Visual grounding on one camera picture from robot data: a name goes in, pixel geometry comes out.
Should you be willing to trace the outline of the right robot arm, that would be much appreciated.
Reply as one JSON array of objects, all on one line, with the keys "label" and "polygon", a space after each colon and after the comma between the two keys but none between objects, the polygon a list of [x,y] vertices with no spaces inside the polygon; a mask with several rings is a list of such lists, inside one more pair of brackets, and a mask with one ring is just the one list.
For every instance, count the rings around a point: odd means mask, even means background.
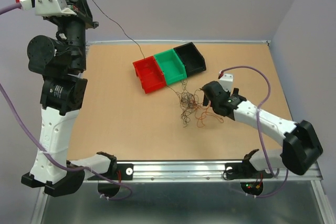
[{"label": "right robot arm", "polygon": [[201,89],[204,103],[208,103],[215,114],[249,125],[259,136],[267,135],[279,144],[279,149],[268,151],[262,146],[246,154],[239,168],[244,175],[253,177],[266,169],[287,169],[296,175],[304,175],[323,154],[310,122],[298,123],[275,116],[239,95],[238,89],[232,93],[225,91],[218,81],[211,81]]}]

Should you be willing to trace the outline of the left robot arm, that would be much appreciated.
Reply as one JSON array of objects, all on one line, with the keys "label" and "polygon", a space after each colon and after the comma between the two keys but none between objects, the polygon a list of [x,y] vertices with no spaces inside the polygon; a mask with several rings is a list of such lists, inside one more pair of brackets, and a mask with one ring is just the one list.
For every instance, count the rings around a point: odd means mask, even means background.
[{"label": "left robot arm", "polygon": [[55,38],[34,37],[28,44],[28,68],[42,76],[41,133],[34,164],[22,183],[42,187],[53,197],[75,193],[88,178],[106,179],[117,172],[117,159],[105,152],[69,161],[67,158],[74,122],[83,104],[87,80],[86,31],[98,27],[87,0],[20,0],[57,26]]}]

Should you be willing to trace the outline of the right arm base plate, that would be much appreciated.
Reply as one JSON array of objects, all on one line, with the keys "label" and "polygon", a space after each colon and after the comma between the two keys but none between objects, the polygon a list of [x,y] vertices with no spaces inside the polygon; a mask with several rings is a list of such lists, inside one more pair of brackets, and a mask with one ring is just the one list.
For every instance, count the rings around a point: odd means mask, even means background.
[{"label": "right arm base plate", "polygon": [[244,164],[243,162],[227,163],[223,176],[226,180],[273,178],[273,176],[265,170],[257,171],[252,165]]}]

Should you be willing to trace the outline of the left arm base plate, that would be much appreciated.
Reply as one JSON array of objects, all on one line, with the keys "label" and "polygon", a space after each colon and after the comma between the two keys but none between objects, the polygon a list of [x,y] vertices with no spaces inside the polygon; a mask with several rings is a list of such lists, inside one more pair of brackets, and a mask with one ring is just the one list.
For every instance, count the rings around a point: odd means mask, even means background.
[{"label": "left arm base plate", "polygon": [[113,164],[99,164],[93,166],[93,171],[99,173],[103,177],[106,177],[111,180],[132,180],[134,165],[132,163],[118,163],[114,162]]}]

